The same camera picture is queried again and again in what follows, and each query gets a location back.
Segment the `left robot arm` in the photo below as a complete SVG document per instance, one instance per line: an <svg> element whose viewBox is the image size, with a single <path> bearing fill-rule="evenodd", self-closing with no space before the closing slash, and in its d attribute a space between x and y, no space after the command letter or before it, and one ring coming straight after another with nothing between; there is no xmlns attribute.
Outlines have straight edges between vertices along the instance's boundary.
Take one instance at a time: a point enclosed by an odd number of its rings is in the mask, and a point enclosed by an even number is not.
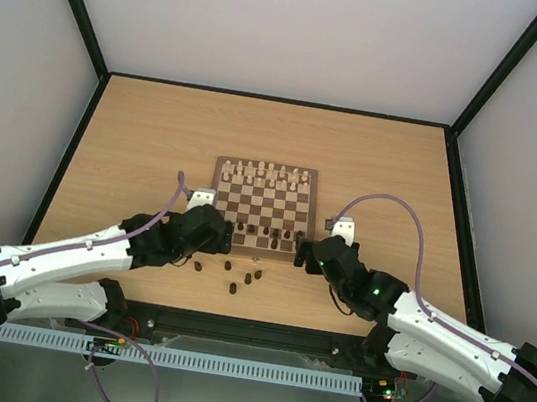
<svg viewBox="0 0 537 402"><path fill-rule="evenodd" d="M115 328L127 302L120 283L75 277L162 267L200 251L228 254L233 224L211 204L185 213L137 214L90 235L51 243L0 246L0 325L28 318L67 318Z"/></svg>

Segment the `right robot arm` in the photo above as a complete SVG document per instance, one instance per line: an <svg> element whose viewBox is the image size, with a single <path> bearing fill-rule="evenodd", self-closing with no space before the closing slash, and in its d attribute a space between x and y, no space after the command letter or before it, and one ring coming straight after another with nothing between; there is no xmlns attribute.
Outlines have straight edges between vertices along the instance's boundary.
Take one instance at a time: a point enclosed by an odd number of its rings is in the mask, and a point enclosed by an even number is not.
<svg viewBox="0 0 537 402"><path fill-rule="evenodd" d="M298 237L294 265L325 278L351 314L374 323L363 343L368 367L427 378L467 402L537 402L537 347L501 342L418 297L358 258L358 244Z"/></svg>

